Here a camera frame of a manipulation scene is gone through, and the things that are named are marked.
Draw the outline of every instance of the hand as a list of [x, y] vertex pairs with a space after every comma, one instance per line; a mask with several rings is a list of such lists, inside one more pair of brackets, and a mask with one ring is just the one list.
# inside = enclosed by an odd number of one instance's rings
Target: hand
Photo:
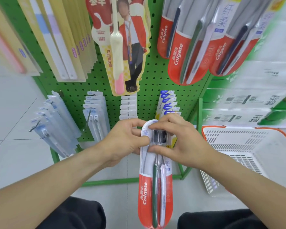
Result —
[[176, 113], [165, 115], [149, 128], [165, 130], [177, 136], [174, 148], [154, 145], [149, 147], [149, 152], [161, 154], [182, 165], [205, 170], [210, 165], [213, 155], [218, 153], [190, 122], [185, 121]]
[[140, 147], [149, 144], [149, 137], [141, 137], [141, 129], [133, 128], [142, 127], [145, 123], [138, 118], [118, 121], [106, 138], [96, 145], [107, 155], [106, 167], [115, 166], [132, 152], [140, 154]]

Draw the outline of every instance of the shopping basket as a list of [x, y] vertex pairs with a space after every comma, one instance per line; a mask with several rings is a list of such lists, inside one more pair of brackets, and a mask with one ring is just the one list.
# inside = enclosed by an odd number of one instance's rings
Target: shopping basket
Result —
[[[276, 128], [203, 126], [202, 135], [218, 152], [286, 187], [286, 134]], [[230, 197], [218, 181], [200, 171], [207, 192]]]

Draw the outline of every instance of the man in red jacket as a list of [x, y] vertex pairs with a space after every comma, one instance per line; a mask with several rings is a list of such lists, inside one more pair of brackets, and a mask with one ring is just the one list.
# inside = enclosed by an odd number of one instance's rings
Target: man in red jacket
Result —
[[123, 36], [123, 60], [127, 60], [130, 80], [125, 81], [126, 91], [137, 91], [137, 78], [142, 71], [143, 54], [146, 52], [146, 32], [141, 16], [130, 16], [128, 0], [118, 0], [118, 11], [124, 23], [119, 31]]

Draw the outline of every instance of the forearm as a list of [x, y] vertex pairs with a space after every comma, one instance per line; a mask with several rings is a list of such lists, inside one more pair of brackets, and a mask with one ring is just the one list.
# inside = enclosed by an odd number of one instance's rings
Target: forearm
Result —
[[286, 188], [216, 153], [206, 172], [239, 198], [268, 228], [286, 228]]
[[85, 181], [103, 168], [98, 146], [84, 150], [0, 189], [0, 228], [36, 228]]

